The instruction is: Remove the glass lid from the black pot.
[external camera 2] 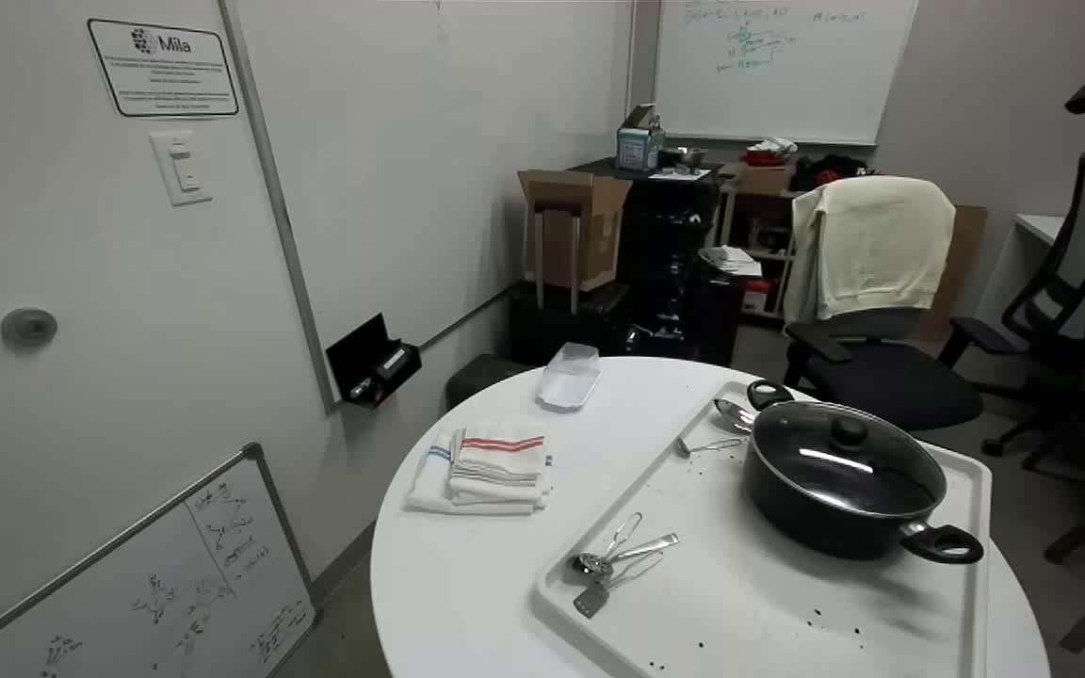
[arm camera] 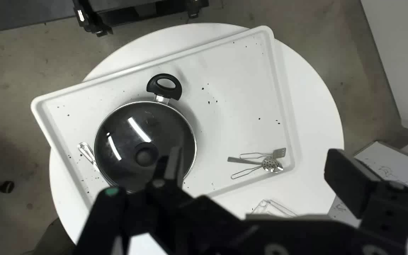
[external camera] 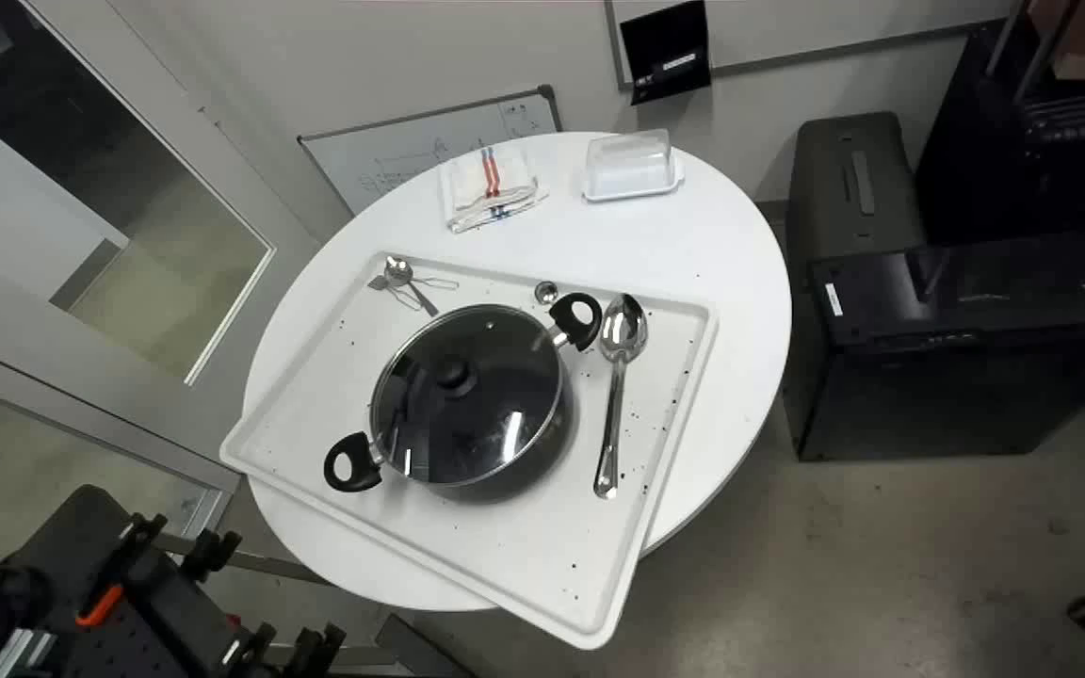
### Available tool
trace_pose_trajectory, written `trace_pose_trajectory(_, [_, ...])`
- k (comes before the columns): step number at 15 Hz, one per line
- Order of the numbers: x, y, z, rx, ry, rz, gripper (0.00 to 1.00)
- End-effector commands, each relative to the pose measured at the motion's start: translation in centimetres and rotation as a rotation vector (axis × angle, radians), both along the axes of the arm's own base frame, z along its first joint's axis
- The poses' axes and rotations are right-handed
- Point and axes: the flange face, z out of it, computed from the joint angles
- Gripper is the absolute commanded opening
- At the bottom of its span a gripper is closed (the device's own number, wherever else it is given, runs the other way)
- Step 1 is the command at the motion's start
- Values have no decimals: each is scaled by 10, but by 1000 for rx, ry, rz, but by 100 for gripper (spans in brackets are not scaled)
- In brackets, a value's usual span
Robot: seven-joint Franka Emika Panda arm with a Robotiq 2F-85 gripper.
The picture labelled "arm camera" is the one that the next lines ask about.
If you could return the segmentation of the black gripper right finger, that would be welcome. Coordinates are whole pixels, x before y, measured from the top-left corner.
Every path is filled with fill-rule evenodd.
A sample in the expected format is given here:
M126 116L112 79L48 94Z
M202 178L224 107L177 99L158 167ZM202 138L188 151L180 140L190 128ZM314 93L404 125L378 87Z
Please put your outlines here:
M348 250L354 255L408 253L408 185L382 178L341 148L330 148L324 179L360 220Z

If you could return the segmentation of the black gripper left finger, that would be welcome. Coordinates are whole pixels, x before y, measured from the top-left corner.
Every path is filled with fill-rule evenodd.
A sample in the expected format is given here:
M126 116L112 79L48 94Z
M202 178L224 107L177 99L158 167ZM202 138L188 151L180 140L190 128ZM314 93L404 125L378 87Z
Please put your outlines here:
M75 255L129 255L132 239L149 235L167 255L198 255L187 205L192 198L180 186L183 151L173 147L156 162L140 191L110 185L98 192L79 235Z

